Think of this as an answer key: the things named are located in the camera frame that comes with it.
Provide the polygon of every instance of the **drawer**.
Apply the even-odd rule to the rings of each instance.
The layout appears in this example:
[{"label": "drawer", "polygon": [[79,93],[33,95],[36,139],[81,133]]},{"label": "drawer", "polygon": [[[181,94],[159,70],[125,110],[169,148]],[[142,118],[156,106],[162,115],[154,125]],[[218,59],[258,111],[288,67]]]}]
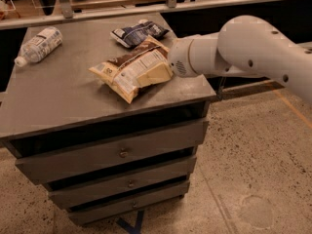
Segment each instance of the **drawer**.
[{"label": "drawer", "polygon": [[112,204],[99,205],[82,211],[73,212],[68,214],[68,216],[75,224],[83,225],[109,216],[138,210],[142,207],[168,200],[179,195],[184,195],[188,191],[188,188],[189,181],[187,180],[145,194],[132,196]]},{"label": "drawer", "polygon": [[186,176],[193,173],[195,163],[196,155],[192,155],[144,169],[137,169],[125,175],[106,177],[53,191],[49,193],[49,197],[61,209],[67,209],[174,177]]},{"label": "drawer", "polygon": [[97,141],[49,153],[18,159],[16,166],[34,184],[141,160],[204,141],[205,119],[154,129],[137,136]]}]

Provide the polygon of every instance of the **concrete floor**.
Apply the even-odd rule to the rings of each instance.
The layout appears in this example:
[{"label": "concrete floor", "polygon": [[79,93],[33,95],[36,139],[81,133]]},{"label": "concrete floor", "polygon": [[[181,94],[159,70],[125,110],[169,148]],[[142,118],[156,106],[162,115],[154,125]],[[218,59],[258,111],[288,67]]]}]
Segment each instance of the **concrete floor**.
[{"label": "concrete floor", "polygon": [[312,233],[312,106],[277,84],[228,89],[209,111],[189,192],[75,226],[0,148],[0,233]]}]

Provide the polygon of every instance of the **drawer knob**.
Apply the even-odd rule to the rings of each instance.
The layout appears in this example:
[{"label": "drawer knob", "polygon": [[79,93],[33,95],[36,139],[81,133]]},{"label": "drawer knob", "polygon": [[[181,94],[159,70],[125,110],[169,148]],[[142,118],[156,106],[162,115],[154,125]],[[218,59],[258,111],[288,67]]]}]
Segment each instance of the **drawer knob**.
[{"label": "drawer knob", "polygon": [[126,158],[126,157],[128,156],[128,152],[126,151],[125,148],[121,148],[121,149],[120,149],[119,156],[120,156],[121,158]]},{"label": "drawer knob", "polygon": [[133,201],[133,209],[136,209],[136,208],[137,208],[137,202]]},{"label": "drawer knob", "polygon": [[134,184],[134,182],[132,180],[129,180],[128,187],[129,188],[134,188],[135,187],[135,184]]}]

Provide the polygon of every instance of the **plastic bottle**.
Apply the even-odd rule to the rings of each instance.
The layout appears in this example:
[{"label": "plastic bottle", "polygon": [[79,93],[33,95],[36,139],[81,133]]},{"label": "plastic bottle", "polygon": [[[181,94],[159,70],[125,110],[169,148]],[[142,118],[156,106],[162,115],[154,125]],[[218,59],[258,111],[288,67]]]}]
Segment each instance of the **plastic bottle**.
[{"label": "plastic bottle", "polygon": [[62,35],[60,31],[52,26],[47,27],[21,45],[15,64],[25,66],[29,62],[39,62],[61,43]]}]

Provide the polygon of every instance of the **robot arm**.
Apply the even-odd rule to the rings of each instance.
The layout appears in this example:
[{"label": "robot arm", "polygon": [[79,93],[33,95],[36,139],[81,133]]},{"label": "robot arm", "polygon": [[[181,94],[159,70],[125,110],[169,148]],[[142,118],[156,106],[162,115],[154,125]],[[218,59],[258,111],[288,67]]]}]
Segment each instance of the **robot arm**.
[{"label": "robot arm", "polygon": [[265,76],[312,104],[312,52],[263,19],[240,16],[219,33],[178,39],[168,60],[181,77]]}]

